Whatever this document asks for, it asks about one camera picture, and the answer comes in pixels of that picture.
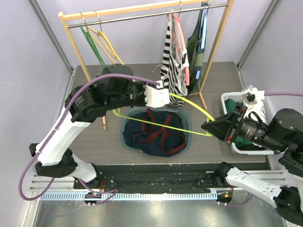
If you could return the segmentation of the navy maroon tank top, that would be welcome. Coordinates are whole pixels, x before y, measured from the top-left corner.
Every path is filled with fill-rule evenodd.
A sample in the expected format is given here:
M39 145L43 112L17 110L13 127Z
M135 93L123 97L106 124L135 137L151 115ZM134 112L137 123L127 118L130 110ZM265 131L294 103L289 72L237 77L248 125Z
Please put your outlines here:
M122 132L125 144L150 156L172 157L187 145L183 122L177 113L145 111L131 116Z

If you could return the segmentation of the striped black white tank top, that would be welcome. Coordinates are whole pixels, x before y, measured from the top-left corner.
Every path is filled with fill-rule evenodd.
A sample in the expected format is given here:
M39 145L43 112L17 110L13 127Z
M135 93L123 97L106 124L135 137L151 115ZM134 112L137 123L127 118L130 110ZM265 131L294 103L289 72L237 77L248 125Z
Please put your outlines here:
M168 26L164 43L164 50L162 56L162 65L160 68L160 78L165 88L170 93L186 97L187 85L184 74L182 72L182 63L177 60L174 43L172 41L172 25L169 21L170 14L168 15Z

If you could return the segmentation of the neon yellow hanger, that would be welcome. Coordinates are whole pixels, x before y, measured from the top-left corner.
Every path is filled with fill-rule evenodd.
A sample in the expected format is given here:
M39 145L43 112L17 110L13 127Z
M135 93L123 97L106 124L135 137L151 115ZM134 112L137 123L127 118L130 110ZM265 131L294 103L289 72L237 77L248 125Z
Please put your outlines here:
M160 80L160 68L156 63L151 64L130 64L129 67L133 70L134 74L139 77L148 78L152 80ZM135 113L127 114L127 111L134 112L135 110L142 112L147 109L146 106L140 107L122 107L120 109L110 111L109 117L107 117L107 122L109 123L108 133L114 136L121 136L124 130L123 124L130 120ZM212 116L206 107L201 107L200 98L197 96L189 96L185 100L183 107L173 107L166 105L161 108L152 108L153 111L170 111L183 114L188 118L189 127L184 133L189 136L198 135L203 138L211 138L212 135L203 129L201 129L201 124L205 121L211 121Z

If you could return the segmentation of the pink hanger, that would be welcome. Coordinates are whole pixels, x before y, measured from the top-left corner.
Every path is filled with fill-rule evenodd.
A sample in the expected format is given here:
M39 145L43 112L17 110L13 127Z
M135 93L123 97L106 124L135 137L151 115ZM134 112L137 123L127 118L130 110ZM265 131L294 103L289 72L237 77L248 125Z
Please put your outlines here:
M177 13L173 10L170 9L170 19L169 21L171 22L172 25L172 41L174 43L174 48L176 51L177 55L177 60L182 63L182 72L185 77L186 85L189 86L190 84L190 73L189 73L189 63L188 63L188 57L187 57L187 48L185 44L185 39L183 36L181 24L179 17Z

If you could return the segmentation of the orange yellow hanger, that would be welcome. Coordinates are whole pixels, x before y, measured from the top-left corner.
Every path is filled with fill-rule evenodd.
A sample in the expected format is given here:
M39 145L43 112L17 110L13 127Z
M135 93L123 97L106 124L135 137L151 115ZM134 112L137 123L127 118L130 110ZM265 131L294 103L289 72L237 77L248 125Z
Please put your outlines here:
M120 63L124 65L124 62L118 56L111 42L103 32L101 24L99 24L99 27L100 29L97 31L91 26L88 26L89 33L92 36L97 49L99 48L112 61L113 64Z

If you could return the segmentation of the green velvet hanger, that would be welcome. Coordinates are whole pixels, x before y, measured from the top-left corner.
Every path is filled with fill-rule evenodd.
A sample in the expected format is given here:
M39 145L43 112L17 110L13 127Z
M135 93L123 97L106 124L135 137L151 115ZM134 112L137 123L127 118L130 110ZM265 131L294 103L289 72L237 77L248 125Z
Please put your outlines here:
M102 59L102 57L101 57L101 55L100 55L100 53L99 53L99 51L98 51L98 49L97 49L97 47L96 47L96 45L95 45L95 42L94 42L92 36L91 36L90 33L89 33L89 29L88 29L88 26L87 26L85 17L83 16L82 13L80 13L80 14L81 14L81 17L82 17L82 19L84 20L84 24L85 24L85 26L86 26L86 31L85 31L82 27L81 27L81 31L82 31L82 33L83 33L83 35L84 35L84 37L85 37L87 43L89 44L90 48L92 49L94 55L96 56L98 62L100 63L100 65L101 65L102 68L104 69L104 68L106 67L106 64L105 64L105 62L103 61L103 59Z

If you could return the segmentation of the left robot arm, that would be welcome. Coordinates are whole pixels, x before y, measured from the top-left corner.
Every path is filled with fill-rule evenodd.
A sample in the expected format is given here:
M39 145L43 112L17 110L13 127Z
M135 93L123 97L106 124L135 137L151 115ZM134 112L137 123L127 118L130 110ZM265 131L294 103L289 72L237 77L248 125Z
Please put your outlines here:
M77 136L107 111L126 106L146 106L146 86L153 81L134 76L125 65L103 69L83 86L77 86L65 101L58 120L39 144L29 146L37 159L38 176L51 179L72 176L89 188L100 185L101 176L93 163L78 158L69 148Z

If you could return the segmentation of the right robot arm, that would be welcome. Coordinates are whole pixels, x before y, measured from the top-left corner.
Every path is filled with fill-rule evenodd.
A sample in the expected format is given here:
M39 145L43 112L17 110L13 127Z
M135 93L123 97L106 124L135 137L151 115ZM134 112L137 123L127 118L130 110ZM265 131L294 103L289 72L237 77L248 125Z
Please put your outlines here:
M240 187L263 199L285 220L303 224L303 116L294 109L279 110L269 125L244 105L237 104L228 114L205 122L201 128L218 140L232 143L237 137L260 145L275 154L278 162L294 177L296 186L286 187L267 183L222 162L214 171L214 182Z

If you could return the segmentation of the olive green tank top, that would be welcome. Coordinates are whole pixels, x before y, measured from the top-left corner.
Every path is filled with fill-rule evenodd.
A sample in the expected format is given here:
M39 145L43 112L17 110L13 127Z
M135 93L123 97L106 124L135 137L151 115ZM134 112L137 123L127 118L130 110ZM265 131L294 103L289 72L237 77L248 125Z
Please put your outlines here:
M188 95L199 91L199 85L202 77L202 70L201 70L199 79L198 80L195 79L195 75L196 75L195 64L197 60L196 40L197 40L197 23L192 35L187 39L187 57L188 57L189 73L190 73L190 84L189 86L187 86Z

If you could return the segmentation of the light blue hanger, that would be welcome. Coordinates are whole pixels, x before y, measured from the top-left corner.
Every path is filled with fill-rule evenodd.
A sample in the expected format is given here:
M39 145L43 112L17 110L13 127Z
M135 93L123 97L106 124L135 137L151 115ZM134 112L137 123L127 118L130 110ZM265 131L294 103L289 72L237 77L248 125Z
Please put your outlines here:
M195 64L195 79L198 80L203 67L205 46L206 46L206 34L207 34L207 20L210 2L202 5L205 7L200 10L197 21L197 40L196 40L196 64Z

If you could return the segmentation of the folded green garment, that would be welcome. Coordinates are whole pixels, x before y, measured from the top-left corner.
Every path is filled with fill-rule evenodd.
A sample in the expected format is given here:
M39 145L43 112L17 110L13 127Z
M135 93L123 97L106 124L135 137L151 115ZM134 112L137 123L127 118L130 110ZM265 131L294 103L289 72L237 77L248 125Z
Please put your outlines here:
M236 102L233 101L233 100L231 100L231 99L225 100L224 103L225 103L225 107L226 107L227 113L230 113L236 107ZM250 142L250 141L248 141L246 139L243 139L241 137L237 137L234 144L235 144L235 147L238 150L242 150L242 151L247 151L247 150L254 150L254 151L265 150L264 147L256 146L252 142Z

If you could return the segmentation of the white plastic basket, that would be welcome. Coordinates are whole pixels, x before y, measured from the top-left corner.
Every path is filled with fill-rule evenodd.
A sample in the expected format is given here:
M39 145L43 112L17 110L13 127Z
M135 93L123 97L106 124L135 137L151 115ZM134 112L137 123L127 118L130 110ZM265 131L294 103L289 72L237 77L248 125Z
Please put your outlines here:
M227 100L227 99L231 99L231 100L235 101L236 103L241 103L241 104L244 101L240 92L223 93L221 95L221 102L222 102L222 105L223 105L223 113L224 114L227 114L227 110L226 110L225 103L224 103L225 100ZM273 112L271 111L270 106L268 105L266 99L263 100L263 103L264 103L264 106L262 107L262 112L259 115L262 115L263 117L265 117L266 124L269 124L270 121L273 118L273 115L272 115ZM257 150L257 151L254 151L254 150L247 150L247 151L238 150L235 147L234 143L231 144L231 149L235 153L245 154L245 155L274 155L273 151L267 150L267 149L266 150Z

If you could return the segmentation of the wooden clothes rack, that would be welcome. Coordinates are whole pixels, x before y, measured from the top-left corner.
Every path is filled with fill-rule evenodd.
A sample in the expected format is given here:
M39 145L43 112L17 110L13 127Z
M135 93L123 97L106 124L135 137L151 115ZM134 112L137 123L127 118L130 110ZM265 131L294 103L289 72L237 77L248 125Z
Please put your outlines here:
M83 24L74 24L74 25L69 25L68 21L72 20L78 20L82 19L85 20L87 18L92 18L92 17L102 17L102 16L109 16L109 15L117 15L117 14L123 14L123 13L132 13L132 12L138 12L138 11L146 11L146 10L152 10L152 9L161 9L161 8L168 8L168 7L173 7L173 6L184 6L188 4L194 4L198 3L199 1L197 0L169 0L169 1L162 1L162 2L156 2L156 3L149 3L149 4L141 4L141 5L135 5L135 6L128 6L128 7L120 7L120 8L114 8L114 9L103 9L99 11L89 11L89 12L84 12L84 13L75 13L75 14L68 14L65 15L63 12L58 13L58 18L60 19L60 22L68 36L69 42L71 43L73 50L80 62L81 68L86 76L87 81L91 81L91 75L87 69L87 66L83 60L83 57L79 51L79 48L76 44L76 41L70 31L72 28L76 27L82 27L82 26L89 26L89 25L101 25L101 24L106 24L106 23L113 23L113 22L119 22L119 21L126 21L126 20L132 20L132 19L139 19L139 18L146 18L146 17L155 17L155 16L161 16L165 15L166 13L154 13L154 14L147 14L147 15L141 15L141 16L133 16L133 17L124 17L124 18L119 18L119 19L112 19L112 20L107 20L107 21L99 21L99 22L91 22L87 23L84 22ZM199 87L199 92L194 93L192 95L198 95L203 107L207 109L204 97L202 95L202 90L205 85L207 76L209 74L210 68L212 66L217 48L220 43L220 39L223 35L223 31L226 25L226 22L228 20L229 14L231 12L232 6L233 6L234 1L228 0L224 4L218 4L218 5L208 5L206 9L213 9L213 8L220 8L224 7L224 12L221 17L221 21L219 24L219 27L217 29L217 33L213 42L213 46L211 48L209 58L206 64L206 67L203 71L202 75L202 82Z

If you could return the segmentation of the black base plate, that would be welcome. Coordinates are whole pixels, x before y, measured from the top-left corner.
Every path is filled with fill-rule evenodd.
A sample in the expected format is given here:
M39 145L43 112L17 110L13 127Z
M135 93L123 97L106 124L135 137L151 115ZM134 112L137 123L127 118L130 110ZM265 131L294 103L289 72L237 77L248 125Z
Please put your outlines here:
M208 193L228 187L224 177L232 164L151 164L97 166L96 179L75 179L75 189L118 190L129 194Z

